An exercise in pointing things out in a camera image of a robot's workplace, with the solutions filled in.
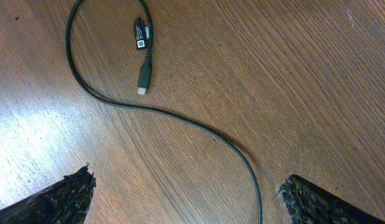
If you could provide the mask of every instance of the black textured object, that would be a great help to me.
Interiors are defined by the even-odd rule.
[[[64,180],[0,210],[0,223],[83,223],[95,187],[94,174],[82,167]]]
[[[278,189],[293,224],[385,223],[298,175]]]
[[[137,50],[147,49],[147,34],[145,32],[143,19],[137,18],[135,20],[134,27]]]

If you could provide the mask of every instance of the usb cable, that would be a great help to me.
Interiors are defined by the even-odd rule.
[[[201,130],[213,135],[214,137],[216,137],[220,141],[222,141],[224,144],[226,144],[228,147],[230,147],[241,158],[242,162],[246,165],[246,167],[249,171],[249,174],[252,178],[252,182],[254,184],[255,193],[256,193],[256,199],[257,199],[258,224],[262,224],[262,222],[263,222],[262,198],[260,196],[259,184],[257,182],[255,172],[254,172],[252,166],[249,164],[249,161],[247,160],[247,158],[240,151],[240,149],[238,149],[234,144],[232,144],[231,141],[228,140],[225,136],[223,136],[219,131],[216,131],[214,128],[212,128],[208,125],[200,124],[197,121],[193,121],[191,119],[184,118],[184,117],[182,117],[178,114],[172,113],[172,112],[168,112],[168,111],[157,109],[157,108],[150,108],[147,106],[131,105],[128,103],[121,103],[121,102],[117,102],[115,100],[111,100],[108,97],[103,96],[101,93],[94,90],[88,83],[86,83],[85,80],[83,80],[83,78],[80,76],[80,74],[78,73],[78,71],[76,69],[76,66],[74,64],[74,60],[72,58],[71,48],[70,48],[70,33],[71,33],[71,28],[72,28],[72,22],[74,20],[75,13],[76,13],[79,5],[82,3],[82,1],[83,0],[77,0],[75,2],[74,6],[72,7],[70,14],[69,14],[69,17],[68,17],[68,21],[67,21],[67,28],[65,30],[65,50],[67,52],[67,59],[68,59],[69,67],[71,69],[72,75],[74,76],[74,78],[76,79],[76,81],[80,85],[80,87],[82,87],[86,91],[86,93],[88,93],[90,96],[92,96],[94,99],[98,100],[101,103],[104,103],[104,104],[109,105],[109,106],[118,107],[118,108],[138,110],[138,111],[149,111],[152,113],[157,113],[157,114],[161,114],[163,116],[173,118],[175,120],[184,122],[186,124],[194,126],[198,129],[201,129]],[[149,32],[148,32],[149,38],[147,40],[148,50],[147,50],[147,54],[146,54],[145,59],[144,59],[144,64],[140,68],[140,74],[138,77],[138,84],[137,84],[138,93],[141,95],[145,95],[145,93],[146,93],[146,91],[150,85],[151,71],[152,71],[151,59],[152,59],[152,48],[153,48],[153,24],[152,24],[150,12],[149,12],[148,7],[147,7],[146,3],[144,2],[144,0],[138,0],[138,2],[143,6],[143,9],[144,9],[145,15],[147,17],[147,21],[148,21],[148,27],[149,27]]]

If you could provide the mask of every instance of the qr code label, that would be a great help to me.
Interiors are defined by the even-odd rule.
[[[145,47],[145,44],[144,44],[144,40],[139,40],[137,42],[137,47],[140,48],[140,47]]]

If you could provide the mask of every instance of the black object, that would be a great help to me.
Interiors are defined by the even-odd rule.
[[[254,172],[253,168],[251,167],[251,165],[249,164],[249,161],[247,160],[247,158],[241,152],[241,150],[238,149],[234,144],[232,144],[231,141],[228,140],[227,137],[225,137],[219,131],[216,131],[214,128],[212,128],[206,124],[200,124],[197,121],[193,121],[189,118],[184,118],[184,117],[182,117],[176,113],[168,112],[168,111],[157,109],[157,108],[151,108],[151,107],[147,107],[147,106],[133,105],[133,104],[129,104],[129,103],[121,103],[121,102],[109,99],[108,97],[103,96],[101,93],[95,91],[89,84],[87,84],[83,80],[83,78],[80,76],[79,72],[77,71],[77,69],[75,67],[74,60],[72,58],[71,48],[70,48],[70,31],[72,28],[72,21],[74,20],[74,15],[75,15],[80,3],[82,3],[82,1],[83,0],[77,0],[75,2],[74,6],[72,7],[70,14],[69,14],[69,17],[68,17],[68,21],[67,21],[67,28],[65,30],[65,50],[67,53],[67,59],[68,59],[69,67],[71,69],[72,75],[74,76],[74,78],[76,79],[76,81],[80,85],[80,87],[82,87],[86,91],[87,94],[89,94],[90,96],[92,96],[94,99],[98,100],[101,103],[104,103],[104,104],[110,105],[110,106],[115,106],[118,108],[153,112],[153,113],[157,113],[157,114],[160,114],[163,116],[167,116],[167,117],[176,119],[178,121],[184,122],[188,125],[194,126],[194,127],[198,128],[202,131],[205,131],[205,132],[213,135],[214,137],[216,137],[220,141],[222,141],[224,144],[226,144],[228,147],[230,147],[241,158],[242,162],[246,165],[246,167],[249,171],[249,174],[252,178],[252,182],[254,184],[255,193],[256,193],[256,199],[257,199],[258,223],[261,224],[263,222],[262,198],[260,196],[259,184],[257,182],[255,172]],[[150,30],[149,31],[150,37],[147,41],[147,43],[148,43],[147,55],[145,57],[145,62],[140,69],[140,76],[142,76],[142,75],[146,76],[146,75],[148,75],[148,73],[151,72],[151,56],[152,56],[151,53],[152,53],[152,46],[153,46],[153,31],[152,31],[153,26],[152,26],[150,12],[148,10],[146,3],[144,2],[144,0],[138,0],[138,2],[143,6],[144,12],[145,12],[146,17],[147,17],[149,30]]]
[[[142,18],[137,18],[135,20],[135,39],[136,39],[136,48],[137,50],[147,49],[147,35],[145,33],[144,22]]]
[[[298,175],[291,175],[278,189],[293,224],[385,224]]]
[[[151,60],[146,56],[144,59],[144,64],[141,66],[140,73],[138,75],[138,81],[137,81],[138,94],[145,95],[146,90],[150,86],[151,71],[152,71]]]
[[[64,180],[0,210],[0,224],[83,223],[93,198],[95,178],[82,167]]]

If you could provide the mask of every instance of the wooden table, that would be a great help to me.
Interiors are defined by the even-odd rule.
[[[86,223],[255,223],[249,173],[223,143],[105,106],[72,78],[73,0],[0,0],[0,209],[90,163]],[[137,1],[85,0],[75,61],[110,98],[215,127],[250,157],[264,223],[298,174],[385,220],[385,0],[147,0],[153,79],[137,95]]]

